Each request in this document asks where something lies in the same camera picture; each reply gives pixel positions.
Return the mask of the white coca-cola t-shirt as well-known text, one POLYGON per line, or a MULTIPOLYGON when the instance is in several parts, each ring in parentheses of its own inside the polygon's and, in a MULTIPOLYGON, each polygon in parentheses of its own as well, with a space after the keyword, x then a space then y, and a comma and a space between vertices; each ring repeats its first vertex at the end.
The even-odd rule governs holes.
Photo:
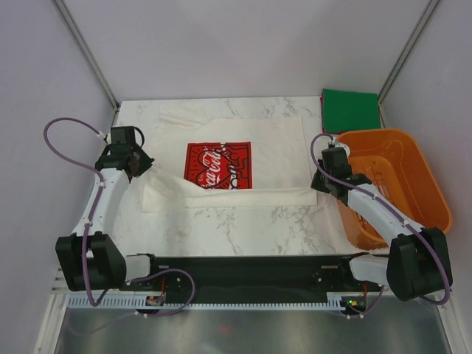
POLYGON ((166 108, 147 151, 156 164, 139 186, 143 212, 317 203, 301 117, 166 108))

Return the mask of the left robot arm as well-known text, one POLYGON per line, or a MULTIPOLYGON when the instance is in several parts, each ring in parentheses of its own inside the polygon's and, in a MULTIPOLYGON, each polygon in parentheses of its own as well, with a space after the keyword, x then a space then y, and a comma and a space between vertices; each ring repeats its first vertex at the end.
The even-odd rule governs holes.
POLYGON ((119 205, 133 178, 152 167, 153 159, 138 144, 110 144, 91 171, 94 186, 70 236, 55 244, 70 291, 121 288, 136 281, 146 290, 159 287, 162 273, 147 254, 122 255, 111 239, 119 205))

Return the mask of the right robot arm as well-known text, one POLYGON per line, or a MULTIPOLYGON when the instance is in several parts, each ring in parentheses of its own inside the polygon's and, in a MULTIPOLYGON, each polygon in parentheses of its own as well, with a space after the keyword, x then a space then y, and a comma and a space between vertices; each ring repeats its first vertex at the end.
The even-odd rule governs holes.
POLYGON ((344 179, 316 166, 312 187, 331 194, 370 224, 389 247, 387 257, 363 254, 338 271, 339 285, 355 290, 364 281, 385 285, 402 300, 444 305, 451 296, 451 265, 444 233, 427 229, 385 199, 364 175, 344 179))

